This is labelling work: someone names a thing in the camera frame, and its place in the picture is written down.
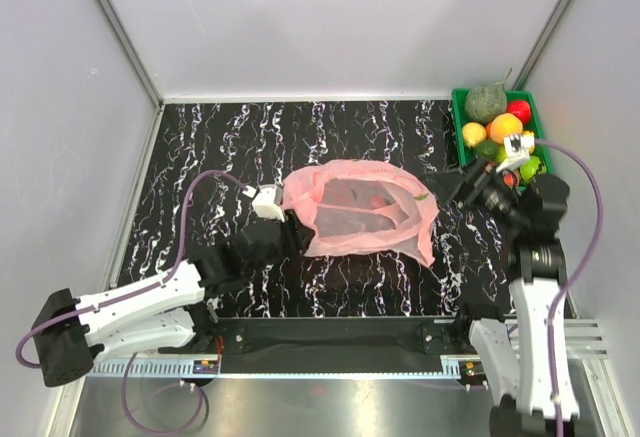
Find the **dark green fruit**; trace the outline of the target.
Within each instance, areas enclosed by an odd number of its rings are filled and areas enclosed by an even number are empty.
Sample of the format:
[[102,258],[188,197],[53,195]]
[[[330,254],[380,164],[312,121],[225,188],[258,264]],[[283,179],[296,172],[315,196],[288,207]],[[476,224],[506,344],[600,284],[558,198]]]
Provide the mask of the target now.
[[473,147],[473,152],[489,161],[496,161],[500,145],[492,140],[483,140]]

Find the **lime green fruit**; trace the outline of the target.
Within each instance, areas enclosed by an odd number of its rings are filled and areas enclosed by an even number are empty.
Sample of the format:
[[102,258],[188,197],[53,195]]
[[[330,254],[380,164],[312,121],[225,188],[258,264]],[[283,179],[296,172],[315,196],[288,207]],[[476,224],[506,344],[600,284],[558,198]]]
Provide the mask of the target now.
[[498,151],[495,155],[495,159],[494,162],[496,164],[501,164],[502,162],[504,162],[507,158],[507,154],[506,154],[506,149],[503,145],[498,147]]

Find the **pale yellow round fruit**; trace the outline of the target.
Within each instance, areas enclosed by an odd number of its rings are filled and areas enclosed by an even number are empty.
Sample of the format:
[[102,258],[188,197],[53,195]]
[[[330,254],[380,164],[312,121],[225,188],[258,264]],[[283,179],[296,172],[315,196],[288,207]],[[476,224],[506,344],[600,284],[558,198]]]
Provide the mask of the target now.
[[472,149],[487,138],[484,125],[477,122],[468,122],[462,128],[462,139],[466,148]]

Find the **pink plastic bag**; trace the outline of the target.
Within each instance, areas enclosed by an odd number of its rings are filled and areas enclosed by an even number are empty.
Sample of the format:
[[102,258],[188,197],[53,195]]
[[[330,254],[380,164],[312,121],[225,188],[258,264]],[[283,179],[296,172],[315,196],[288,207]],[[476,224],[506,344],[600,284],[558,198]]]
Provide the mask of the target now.
[[394,251],[434,262],[435,195],[389,163],[336,159],[298,169],[284,179],[283,207],[315,232],[309,257]]

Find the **red peach fruit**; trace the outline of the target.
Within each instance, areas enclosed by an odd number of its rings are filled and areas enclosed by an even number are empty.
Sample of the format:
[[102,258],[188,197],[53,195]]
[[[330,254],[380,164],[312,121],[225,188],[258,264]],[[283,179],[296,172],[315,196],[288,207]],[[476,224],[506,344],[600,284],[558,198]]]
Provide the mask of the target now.
[[520,182],[518,175],[511,170],[507,170],[503,173],[503,181],[510,188],[517,187]]

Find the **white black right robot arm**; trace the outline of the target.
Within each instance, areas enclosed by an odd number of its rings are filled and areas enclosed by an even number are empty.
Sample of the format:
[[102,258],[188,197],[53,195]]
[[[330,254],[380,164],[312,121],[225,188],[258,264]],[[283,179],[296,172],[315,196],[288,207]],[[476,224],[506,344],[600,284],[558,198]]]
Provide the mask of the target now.
[[504,316],[488,304],[463,304],[450,327],[451,341],[463,352],[476,353],[483,367],[493,398],[490,434],[595,435],[594,425],[581,415],[566,350],[569,279],[557,232],[567,211],[568,185],[543,173],[519,192],[482,158],[423,181],[439,204],[485,210],[507,230],[506,274],[518,342],[511,342]]

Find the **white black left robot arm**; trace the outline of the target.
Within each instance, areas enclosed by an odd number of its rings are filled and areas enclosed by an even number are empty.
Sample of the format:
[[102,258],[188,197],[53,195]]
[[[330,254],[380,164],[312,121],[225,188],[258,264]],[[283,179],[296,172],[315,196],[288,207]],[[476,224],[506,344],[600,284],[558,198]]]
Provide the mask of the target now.
[[[38,358],[33,366],[53,388],[85,376],[118,351],[188,346],[206,352],[216,329],[188,309],[238,290],[269,265],[304,254],[314,235],[287,212],[284,221],[256,220],[165,274],[82,297],[67,288],[56,291],[27,336]],[[161,320],[175,309],[185,310],[175,325]]]

